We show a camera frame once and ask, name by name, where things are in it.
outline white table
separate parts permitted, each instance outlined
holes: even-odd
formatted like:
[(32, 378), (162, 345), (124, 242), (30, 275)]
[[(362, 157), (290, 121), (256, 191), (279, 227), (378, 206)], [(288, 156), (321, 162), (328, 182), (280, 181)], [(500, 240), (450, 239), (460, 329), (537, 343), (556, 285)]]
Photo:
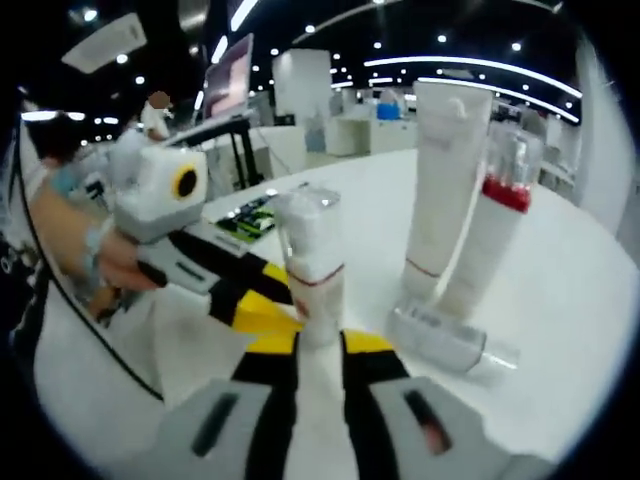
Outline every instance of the white table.
[[(349, 327), (383, 332), (398, 297), (414, 200), (415, 150), (343, 162), (221, 199), (221, 214), (267, 187), (310, 180), (341, 192)], [(277, 237), (254, 250), (282, 263)], [(470, 323), (521, 351), (516, 373), (492, 388), (404, 358), (484, 417), (503, 448), (560, 461), (607, 398), (636, 329), (640, 274), (585, 212), (537, 186), (532, 207)]]
[[(204, 213), (219, 218), (267, 188), (284, 190), (305, 180), (339, 190), (346, 323), (382, 331), (400, 288), (415, 158), (415, 150), (408, 150), (310, 170), (219, 199)], [(277, 242), (270, 235), (254, 252), (281, 263)], [(617, 379), (636, 330), (639, 289), (638, 269), (616, 241), (586, 213), (538, 187), (471, 320), (493, 338), (518, 346), (520, 369), (489, 389), (404, 360), (413, 375), (430, 375), (476, 408), (487, 435), (503, 448), (557, 462), (589, 427)], [(50, 295), (47, 312), (53, 318), (45, 321), (35, 366), (43, 408), (72, 446), (93, 462), (104, 465), (148, 446), (163, 418), (162, 404), (133, 383), (55, 289)], [(319, 416), (339, 419), (340, 375), (335, 351), (323, 358), (301, 356), (297, 398), (317, 407), (312, 393), (322, 383), (323, 405), (319, 413), (300, 409), (287, 478), (327, 478), (327, 468), (335, 474), (331, 478), (355, 478), (344, 425)]]

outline lying bottle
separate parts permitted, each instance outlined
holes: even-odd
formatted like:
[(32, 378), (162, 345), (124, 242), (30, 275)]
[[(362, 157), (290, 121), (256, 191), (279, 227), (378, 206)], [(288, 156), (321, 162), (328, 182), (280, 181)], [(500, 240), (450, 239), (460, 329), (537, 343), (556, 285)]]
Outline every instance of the lying bottle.
[(480, 303), (531, 205), (542, 160), (540, 138), (517, 126), (492, 124), (487, 173), (469, 232), (438, 309), (468, 318)]
[(416, 199), (403, 283), (430, 300), (469, 210), (491, 114), (491, 92), (417, 82)]
[(457, 374), (496, 377), (518, 368), (519, 352), (515, 348), (408, 297), (398, 302), (391, 313), (389, 339)]

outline ceiling light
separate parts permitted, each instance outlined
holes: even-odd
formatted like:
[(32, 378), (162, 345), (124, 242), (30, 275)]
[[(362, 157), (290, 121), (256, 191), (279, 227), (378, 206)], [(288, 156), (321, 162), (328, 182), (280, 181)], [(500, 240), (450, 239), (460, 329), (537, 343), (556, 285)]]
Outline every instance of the ceiling light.
[(85, 114), (80, 112), (68, 112), (67, 117), (69, 117), (71, 120), (75, 122), (80, 122), (84, 120)]
[(58, 116), (58, 112), (51, 110), (41, 110), (37, 112), (25, 112), (21, 115), (25, 122), (43, 122)]
[(240, 28), (240, 25), (242, 25), (244, 19), (247, 18), (247, 15), (249, 15), (249, 12), (253, 10), (253, 7), (255, 7), (257, 3), (258, 0), (244, 0), (240, 4), (238, 10), (236, 10), (236, 13), (234, 13), (233, 17), (231, 17), (232, 32), (236, 32)]
[(224, 55), (224, 52), (227, 51), (228, 46), (229, 46), (229, 39), (227, 38), (226, 35), (223, 35), (222, 37), (220, 37), (220, 40), (218, 41), (218, 46), (213, 51), (213, 55), (211, 55), (211, 63), (214, 63), (214, 64), (219, 63), (220, 59), (222, 58), (222, 55)]
[(341, 83), (334, 83), (333, 85), (331, 85), (331, 88), (345, 88), (345, 87), (353, 87), (353, 82), (341, 82)]
[(570, 87), (562, 82), (554, 80), (551, 77), (542, 75), (541, 73), (527, 70), (526, 68), (516, 67), (515, 65), (509, 65), (508, 63), (494, 62), (491, 60), (483, 60), (479, 58), (466, 58), (466, 57), (445, 57), (439, 55), (425, 55), (416, 57), (397, 57), (397, 58), (385, 58), (380, 60), (370, 60), (364, 62), (365, 67), (377, 67), (380, 65), (395, 65), (399, 63), (462, 63), (466, 65), (480, 65), (483, 67), (497, 68), (500, 70), (506, 70), (508, 72), (518, 73), (520, 75), (533, 78), (540, 82), (544, 82), (548, 85), (552, 85), (560, 90), (563, 90), (576, 98), (582, 98), (582, 93), (575, 88)]
[(193, 104), (193, 110), (200, 110), (200, 107), (202, 106), (202, 100), (204, 100), (204, 92), (202, 90), (200, 90), (198, 92), (198, 95), (196, 95), (196, 103)]
[(445, 85), (461, 85), (464, 87), (475, 87), (480, 88), (482, 90), (489, 90), (496, 93), (503, 93), (505, 95), (509, 95), (515, 98), (519, 98), (520, 100), (525, 100), (527, 102), (533, 103), (534, 105), (538, 105), (540, 107), (546, 108), (547, 110), (561, 115), (567, 120), (572, 121), (573, 123), (578, 123), (580, 120), (575, 115), (571, 115), (569, 112), (565, 112), (560, 108), (551, 105), (550, 103), (544, 102), (542, 100), (538, 100), (537, 98), (531, 97), (529, 95), (525, 95), (524, 93), (515, 92), (513, 90), (507, 90), (506, 88), (495, 87), (493, 85), (487, 85), (486, 83), (476, 83), (476, 82), (467, 82), (465, 80), (453, 80), (448, 78), (418, 78), (419, 82), (425, 83), (441, 83)]
[(393, 78), (385, 77), (385, 78), (370, 78), (369, 83), (392, 83)]
[(88, 8), (84, 12), (84, 21), (93, 22), (98, 17), (98, 11), (93, 8)]

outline person's arm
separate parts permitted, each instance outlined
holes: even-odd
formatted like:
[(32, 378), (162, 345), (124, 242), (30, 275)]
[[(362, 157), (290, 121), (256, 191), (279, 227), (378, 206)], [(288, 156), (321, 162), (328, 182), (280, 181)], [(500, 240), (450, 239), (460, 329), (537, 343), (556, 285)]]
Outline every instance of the person's arm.
[[(30, 202), (29, 210), (36, 232), (61, 270), (88, 279), (86, 239), (90, 231), (100, 229), (99, 223), (56, 193), (48, 179)], [(110, 284), (130, 290), (157, 288), (138, 270), (136, 246), (114, 229), (102, 239), (97, 257), (100, 273)]]

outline white shirt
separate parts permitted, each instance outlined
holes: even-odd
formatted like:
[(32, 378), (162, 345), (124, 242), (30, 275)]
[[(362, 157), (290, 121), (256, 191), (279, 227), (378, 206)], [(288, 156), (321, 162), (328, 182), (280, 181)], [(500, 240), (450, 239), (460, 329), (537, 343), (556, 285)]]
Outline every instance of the white shirt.
[(141, 132), (129, 128), (111, 147), (108, 176), (115, 190), (124, 190), (133, 185), (140, 171), (140, 150), (152, 142)]
[(144, 124), (145, 133), (153, 129), (163, 137), (169, 138), (169, 128), (164, 121), (162, 110), (153, 108), (149, 102), (144, 104), (140, 121)]

